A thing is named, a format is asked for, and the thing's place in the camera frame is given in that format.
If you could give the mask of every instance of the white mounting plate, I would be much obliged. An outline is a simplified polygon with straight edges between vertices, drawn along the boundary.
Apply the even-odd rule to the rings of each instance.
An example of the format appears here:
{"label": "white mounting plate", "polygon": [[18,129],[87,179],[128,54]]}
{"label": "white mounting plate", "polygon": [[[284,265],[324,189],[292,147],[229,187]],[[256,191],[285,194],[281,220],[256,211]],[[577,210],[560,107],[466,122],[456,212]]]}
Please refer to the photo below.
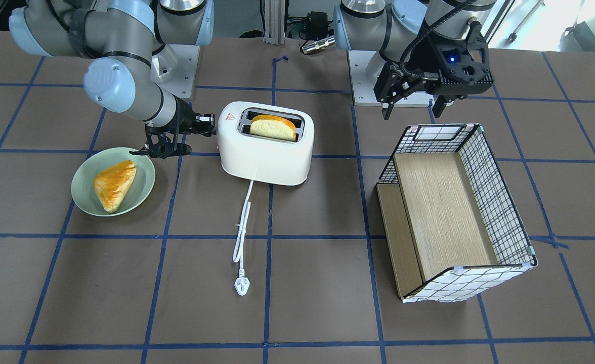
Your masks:
{"label": "white mounting plate", "polygon": [[198,51],[200,47],[184,44],[168,44],[167,46],[176,52],[183,69],[175,71],[175,73],[178,72],[177,77],[157,83],[161,88],[173,93],[180,99],[190,101],[194,90],[194,79],[196,78]]}
{"label": "white mounting plate", "polygon": [[[376,80],[367,77],[365,69],[375,51],[348,51],[349,73],[351,86],[354,90],[354,104],[360,106],[380,106],[374,96],[374,84]],[[427,108],[429,102],[435,100],[425,92],[415,92],[406,99],[399,100],[394,106],[396,108]]]}

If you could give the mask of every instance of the white plug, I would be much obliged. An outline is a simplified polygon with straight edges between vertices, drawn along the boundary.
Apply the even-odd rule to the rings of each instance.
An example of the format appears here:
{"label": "white plug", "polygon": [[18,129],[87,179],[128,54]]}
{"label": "white plug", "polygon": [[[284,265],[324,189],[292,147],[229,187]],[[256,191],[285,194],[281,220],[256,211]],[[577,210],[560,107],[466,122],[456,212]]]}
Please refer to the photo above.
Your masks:
{"label": "white plug", "polygon": [[250,287],[250,281],[245,277],[246,271],[243,269],[239,270],[239,278],[235,281],[235,290],[240,296],[245,296]]}

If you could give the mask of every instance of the bundled cord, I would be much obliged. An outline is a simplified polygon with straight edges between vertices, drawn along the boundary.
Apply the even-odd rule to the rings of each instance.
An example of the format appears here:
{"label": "bundled cord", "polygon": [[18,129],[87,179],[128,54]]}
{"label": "bundled cord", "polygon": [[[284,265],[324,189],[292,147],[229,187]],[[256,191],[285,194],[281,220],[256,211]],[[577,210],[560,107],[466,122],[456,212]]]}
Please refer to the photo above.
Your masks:
{"label": "bundled cord", "polygon": [[477,0],[466,0],[466,2],[462,3],[461,5],[458,5],[457,7],[455,7],[455,9],[450,10],[450,12],[447,12],[443,17],[437,19],[436,22],[432,23],[425,30],[420,30],[417,37],[410,42],[410,44],[407,46],[407,48],[405,48],[405,50],[401,54],[401,58],[399,59],[399,69],[401,69],[401,72],[403,72],[403,74],[405,74],[408,77],[417,76],[423,78],[424,75],[422,72],[415,72],[406,69],[406,58],[408,58],[408,55],[423,39],[425,39],[433,30],[435,30],[435,28],[439,27],[439,25],[444,23],[446,20],[452,18],[453,16],[455,16],[455,14],[461,12],[462,10],[466,9],[475,2],[477,2]]}
{"label": "bundled cord", "polygon": [[235,290],[240,296],[246,295],[250,287],[250,281],[246,278],[246,271],[244,270],[244,240],[246,239],[246,225],[248,223],[248,214],[250,213],[250,193],[253,189],[253,180],[250,180],[248,185],[248,192],[246,193],[246,200],[241,209],[241,218],[239,219],[239,232],[237,233],[237,242],[235,243],[235,251],[232,253],[232,261],[239,262],[239,277],[235,281]]}

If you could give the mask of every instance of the light blue joint cap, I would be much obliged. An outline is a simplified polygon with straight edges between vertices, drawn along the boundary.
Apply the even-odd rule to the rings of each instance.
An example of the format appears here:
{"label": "light blue joint cap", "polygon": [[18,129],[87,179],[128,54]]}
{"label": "light blue joint cap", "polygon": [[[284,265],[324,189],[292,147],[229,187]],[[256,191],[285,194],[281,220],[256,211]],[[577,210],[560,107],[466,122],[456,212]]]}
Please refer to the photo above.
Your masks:
{"label": "light blue joint cap", "polygon": [[136,99],[136,83],[131,71],[113,58],[97,58],[84,75],[84,91],[92,101],[114,113],[123,113]]}
{"label": "light blue joint cap", "polygon": [[20,49],[22,49],[25,53],[30,53],[30,55],[52,57],[52,55],[44,51],[39,43],[37,43],[36,39],[34,39],[30,29],[27,27],[24,12],[25,7],[14,9],[12,10],[12,15],[10,15],[8,20],[10,33],[12,34],[12,38],[15,40],[15,43]]}
{"label": "light blue joint cap", "polygon": [[150,2],[143,0],[111,0],[108,8],[131,15],[154,34],[154,10],[151,10],[148,3]]}
{"label": "light blue joint cap", "polygon": [[196,38],[196,46],[207,46],[212,42],[212,34],[214,33],[215,27],[214,13],[214,2],[212,2],[212,0],[207,0],[207,3],[205,3],[205,10],[203,11],[201,28],[198,30],[198,37]]}
{"label": "light blue joint cap", "polygon": [[410,32],[417,34],[428,8],[418,0],[394,0],[392,12],[397,21]]}
{"label": "light blue joint cap", "polygon": [[347,30],[345,29],[345,20],[342,17],[340,5],[334,7],[334,36],[336,37],[336,46],[344,51],[351,51]]}

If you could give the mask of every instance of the black cable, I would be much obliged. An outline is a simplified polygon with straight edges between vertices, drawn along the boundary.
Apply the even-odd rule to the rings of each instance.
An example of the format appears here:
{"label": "black cable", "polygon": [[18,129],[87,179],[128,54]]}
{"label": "black cable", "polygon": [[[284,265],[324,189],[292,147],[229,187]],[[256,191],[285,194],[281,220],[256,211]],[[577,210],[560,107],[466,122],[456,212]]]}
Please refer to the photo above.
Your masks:
{"label": "black cable", "polygon": [[462,5],[458,5],[457,7],[455,7],[455,9],[450,10],[450,12],[447,12],[443,17],[437,19],[436,22],[432,23],[425,30],[423,30],[423,31],[420,30],[417,37],[410,42],[410,44],[407,46],[407,48],[405,48],[405,50],[401,54],[401,58],[399,58],[399,69],[401,69],[401,72],[403,72],[403,74],[405,74],[406,76],[422,77],[422,74],[417,74],[413,71],[410,71],[409,69],[406,69],[406,58],[408,58],[408,55],[410,54],[410,52],[423,39],[425,39],[425,37],[427,37],[433,30],[435,30],[435,28],[439,27],[439,25],[444,23],[446,20],[452,18],[453,16],[455,16],[455,14],[461,12],[462,10],[466,9],[469,5],[472,5],[475,2],[477,2],[477,0],[466,0],[465,3],[462,3]]}
{"label": "black cable", "polygon": [[264,0],[259,0],[259,15],[261,15],[261,30],[266,34],[266,22],[264,21]]}
{"label": "black cable", "polygon": [[50,14],[52,14],[53,18],[55,18],[57,23],[59,23],[59,25],[61,25],[61,27],[66,30],[66,33],[68,33],[70,28],[61,18],[59,18],[59,14],[57,14],[57,10],[55,10],[55,7],[53,7],[53,3],[50,0],[47,0],[46,4],[48,5],[48,9],[50,9]]}

